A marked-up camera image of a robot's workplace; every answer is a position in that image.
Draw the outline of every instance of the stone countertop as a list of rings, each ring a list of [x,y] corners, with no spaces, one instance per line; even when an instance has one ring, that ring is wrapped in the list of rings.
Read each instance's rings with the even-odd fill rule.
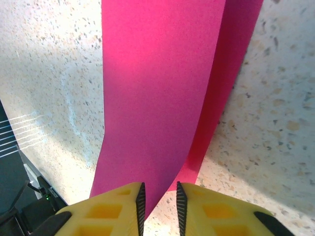
[[[68,203],[86,199],[104,135],[100,2],[1,5],[0,99],[19,145]],[[264,1],[196,183],[296,235],[315,235],[314,29],[314,0]],[[146,236],[178,234],[175,200],[165,194]]]

